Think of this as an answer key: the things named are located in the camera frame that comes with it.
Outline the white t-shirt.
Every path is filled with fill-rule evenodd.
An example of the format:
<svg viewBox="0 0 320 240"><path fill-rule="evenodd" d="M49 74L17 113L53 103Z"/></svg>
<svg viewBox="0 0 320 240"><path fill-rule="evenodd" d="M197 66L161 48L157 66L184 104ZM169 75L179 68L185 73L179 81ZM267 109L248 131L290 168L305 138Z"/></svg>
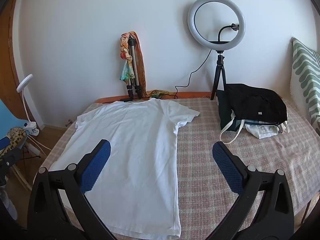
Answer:
<svg viewBox="0 0 320 240"><path fill-rule="evenodd" d="M198 111L171 100L114 102L78 116L50 169L77 163L105 139L111 154L86 198L113 233L178 239L177 135Z"/></svg>

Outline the plaid beige bed blanket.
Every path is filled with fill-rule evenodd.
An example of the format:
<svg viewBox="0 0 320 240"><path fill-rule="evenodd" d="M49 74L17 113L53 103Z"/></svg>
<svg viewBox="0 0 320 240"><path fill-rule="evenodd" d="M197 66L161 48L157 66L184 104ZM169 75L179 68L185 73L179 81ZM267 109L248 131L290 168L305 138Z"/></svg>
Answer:
<svg viewBox="0 0 320 240"><path fill-rule="evenodd" d="M283 133L220 134L207 99L95 104L34 180L47 239L288 239L319 191L319 135L288 102Z"/></svg>

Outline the white folded cloth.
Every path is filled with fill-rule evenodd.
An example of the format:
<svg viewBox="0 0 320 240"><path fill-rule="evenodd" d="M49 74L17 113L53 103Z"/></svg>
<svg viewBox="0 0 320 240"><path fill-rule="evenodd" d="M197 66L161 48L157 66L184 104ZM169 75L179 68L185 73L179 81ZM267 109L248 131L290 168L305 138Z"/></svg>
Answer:
<svg viewBox="0 0 320 240"><path fill-rule="evenodd" d="M279 133L277 126L245 124L246 130L258 139L273 137Z"/></svg>

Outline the dark tote bag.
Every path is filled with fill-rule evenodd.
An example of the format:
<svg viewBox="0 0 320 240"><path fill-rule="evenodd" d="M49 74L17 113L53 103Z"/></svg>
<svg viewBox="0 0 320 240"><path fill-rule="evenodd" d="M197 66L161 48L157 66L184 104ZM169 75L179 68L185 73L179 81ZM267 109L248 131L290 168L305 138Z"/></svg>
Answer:
<svg viewBox="0 0 320 240"><path fill-rule="evenodd" d="M240 132L245 128L245 124L250 125L273 125L268 124L262 121L252 121L252 120L239 120L235 117L234 112L231 110L231 107L228 103L227 96L225 91L218 90L216 95L216 100L218 104L219 110L219 117L220 117L220 128L221 132L219 135L219 140L226 145L233 143L237 137L239 136ZM288 126L287 121L279 124L273 125L279 128L279 134L288 134L290 133L290 128Z"/></svg>

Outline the black garment on bag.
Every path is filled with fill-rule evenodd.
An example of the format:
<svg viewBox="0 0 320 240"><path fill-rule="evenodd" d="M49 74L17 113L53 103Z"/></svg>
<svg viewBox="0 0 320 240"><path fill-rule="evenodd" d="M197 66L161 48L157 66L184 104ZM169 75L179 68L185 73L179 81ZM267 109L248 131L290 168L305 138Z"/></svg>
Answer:
<svg viewBox="0 0 320 240"><path fill-rule="evenodd" d="M239 120L262 121L273 125L287 121L287 107L273 90L228 83L224 91L231 110Z"/></svg>

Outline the leopard print cloth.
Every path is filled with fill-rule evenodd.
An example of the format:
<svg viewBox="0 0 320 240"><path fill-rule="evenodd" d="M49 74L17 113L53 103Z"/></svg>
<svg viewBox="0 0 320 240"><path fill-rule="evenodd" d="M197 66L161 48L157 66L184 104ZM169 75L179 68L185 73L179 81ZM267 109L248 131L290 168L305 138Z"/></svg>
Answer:
<svg viewBox="0 0 320 240"><path fill-rule="evenodd" d="M27 133L23 128L13 127L5 137L9 139L9 145L1 149L1 157L5 156L10 150L21 147L27 138Z"/></svg>

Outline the light blue chair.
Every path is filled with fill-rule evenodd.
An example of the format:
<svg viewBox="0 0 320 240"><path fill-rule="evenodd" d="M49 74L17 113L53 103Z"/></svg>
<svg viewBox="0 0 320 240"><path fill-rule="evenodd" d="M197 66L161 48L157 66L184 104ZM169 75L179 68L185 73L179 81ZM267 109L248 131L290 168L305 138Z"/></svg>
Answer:
<svg viewBox="0 0 320 240"><path fill-rule="evenodd" d="M3 101L1 101L1 150L9 144L9 139L4 139L7 136L9 130L14 127L20 127L21 129L23 129L25 123L25 120L19 119L14 116L11 111L9 111L7 106L3 103Z"/></svg>

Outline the silver folded tripod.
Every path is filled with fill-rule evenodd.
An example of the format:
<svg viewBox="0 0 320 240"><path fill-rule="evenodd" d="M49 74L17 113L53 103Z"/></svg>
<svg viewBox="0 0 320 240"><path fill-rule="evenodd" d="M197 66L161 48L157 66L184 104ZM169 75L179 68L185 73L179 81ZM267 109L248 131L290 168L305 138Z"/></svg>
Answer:
<svg viewBox="0 0 320 240"><path fill-rule="evenodd" d="M139 82L139 77L137 73L137 60L136 60L136 52L135 46L137 44L136 39L130 34L128 39L128 46L129 46L129 55L131 56L131 65L133 69L134 77L131 79L131 83L135 89L135 92L139 99L142 99L142 90Z"/></svg>

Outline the colourful orange scarf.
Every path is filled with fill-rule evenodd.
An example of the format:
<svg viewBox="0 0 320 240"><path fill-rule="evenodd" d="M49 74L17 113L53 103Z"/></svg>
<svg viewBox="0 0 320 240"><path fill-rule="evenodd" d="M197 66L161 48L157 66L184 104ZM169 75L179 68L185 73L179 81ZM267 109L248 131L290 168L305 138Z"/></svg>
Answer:
<svg viewBox="0 0 320 240"><path fill-rule="evenodd" d="M128 39L130 34L137 41L137 44L135 46L136 60L137 60L137 73L138 73L143 97L146 96L146 80L145 80L143 55L141 52L138 36L134 31L123 33L120 37L120 58L124 60L124 66L121 71L120 80L126 83L128 96L131 100L133 100L134 98L133 91L135 89L131 83L131 79L134 77L134 74L133 74L133 69L131 65L131 56L129 55L129 46L128 46Z"/></svg>

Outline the wooden door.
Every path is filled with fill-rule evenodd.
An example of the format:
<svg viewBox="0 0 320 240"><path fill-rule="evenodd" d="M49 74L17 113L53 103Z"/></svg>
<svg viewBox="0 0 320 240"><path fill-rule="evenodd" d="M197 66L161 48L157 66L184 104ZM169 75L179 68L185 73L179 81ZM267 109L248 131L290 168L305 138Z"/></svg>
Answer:
<svg viewBox="0 0 320 240"><path fill-rule="evenodd" d="M19 84L13 43L12 30L16 0L8 0L1 13L1 100L20 119L26 119L22 97L16 92Z"/></svg>

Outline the black mini tripod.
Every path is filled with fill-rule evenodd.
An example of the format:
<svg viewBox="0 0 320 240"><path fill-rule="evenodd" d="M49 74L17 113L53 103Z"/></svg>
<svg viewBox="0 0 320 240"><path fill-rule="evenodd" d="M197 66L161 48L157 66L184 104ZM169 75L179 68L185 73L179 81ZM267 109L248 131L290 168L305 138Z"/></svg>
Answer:
<svg viewBox="0 0 320 240"><path fill-rule="evenodd" d="M225 57L223 56L223 51L216 51L216 52L217 52L217 62L216 62L214 82L213 82L213 88L212 88L210 100L214 100L216 91L219 86L220 76L222 76L223 84L226 83L226 74L225 74L225 68L224 68Z"/></svg>

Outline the green white striped pillow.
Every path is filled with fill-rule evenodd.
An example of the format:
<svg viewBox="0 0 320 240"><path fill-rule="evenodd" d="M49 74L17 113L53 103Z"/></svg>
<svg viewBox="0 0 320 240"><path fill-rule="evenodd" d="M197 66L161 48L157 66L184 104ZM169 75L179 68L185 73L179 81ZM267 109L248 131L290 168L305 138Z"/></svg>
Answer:
<svg viewBox="0 0 320 240"><path fill-rule="evenodd" d="M290 92L302 115L319 133L319 53L292 38Z"/></svg>

